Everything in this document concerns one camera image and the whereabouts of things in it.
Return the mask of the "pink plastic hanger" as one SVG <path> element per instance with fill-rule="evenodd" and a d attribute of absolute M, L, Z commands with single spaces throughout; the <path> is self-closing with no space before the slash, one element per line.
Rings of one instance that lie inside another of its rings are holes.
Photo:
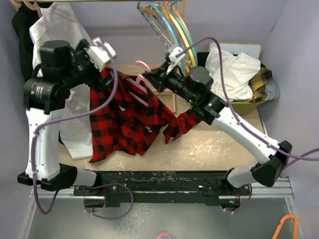
<path fill-rule="evenodd" d="M 148 64 L 146 64 L 143 61 L 136 61 L 135 62 L 136 66 L 139 67 L 143 67 L 145 71 L 150 72 L 151 68 L 148 66 Z M 133 84 L 134 86 L 136 86 L 137 88 L 139 88 L 142 92 L 144 93 L 148 93 L 146 88 L 144 86 L 141 85 L 141 82 L 146 82 L 146 78 L 144 76 L 142 76 L 141 74 L 138 74 L 137 79 L 134 81 L 131 78 L 127 78 L 126 79 L 129 83 Z M 143 104 L 144 106 L 148 107 L 148 103 L 145 102 L 143 99 L 141 99 L 140 97 L 138 97 L 137 95 L 135 95 L 134 93 L 130 92 L 130 94 L 133 96 L 133 98 L 135 98 L 138 102 L 140 102 L 141 104 Z"/>

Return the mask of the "red black plaid shirt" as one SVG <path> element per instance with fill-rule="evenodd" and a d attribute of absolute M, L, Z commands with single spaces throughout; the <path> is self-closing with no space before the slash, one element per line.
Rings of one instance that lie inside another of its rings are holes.
<path fill-rule="evenodd" d="M 144 155 L 162 132 L 165 144 L 186 134 L 200 119 L 192 110 L 175 116 L 149 87 L 144 93 L 129 80 L 136 76 L 118 72 L 114 98 L 90 115 L 93 156 L 91 163 L 104 160 L 114 151 Z"/>

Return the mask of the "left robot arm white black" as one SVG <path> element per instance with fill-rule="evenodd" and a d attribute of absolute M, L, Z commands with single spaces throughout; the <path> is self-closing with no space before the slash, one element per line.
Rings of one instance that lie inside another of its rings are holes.
<path fill-rule="evenodd" d="M 105 46 L 96 41 L 80 40 L 72 48 L 65 40 L 50 40 L 39 49 L 41 62 L 23 86 L 23 105 L 29 126 L 27 168 L 17 181 L 24 185 L 40 185 L 47 191 L 85 186 L 91 195 L 101 193 L 103 184 L 97 173 L 59 163 L 59 124 L 71 120 L 64 117 L 65 102 L 74 87 L 85 84 L 102 91 L 106 84 L 101 71 L 110 60 Z"/>

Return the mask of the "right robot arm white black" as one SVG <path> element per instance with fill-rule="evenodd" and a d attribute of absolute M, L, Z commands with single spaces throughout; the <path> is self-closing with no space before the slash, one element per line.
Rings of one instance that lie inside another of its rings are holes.
<path fill-rule="evenodd" d="M 268 137 L 234 113 L 230 104 L 211 92 L 213 79 L 206 68 L 193 67 L 184 76 L 176 69 L 169 72 L 169 67 L 164 63 L 144 72 L 143 77 L 158 92 L 169 89 L 190 102 L 191 110 L 201 121 L 228 134 L 256 160 L 246 167 L 228 170 L 221 184 L 222 191 L 233 195 L 240 187 L 255 182 L 272 187 L 288 162 L 292 145 Z"/>

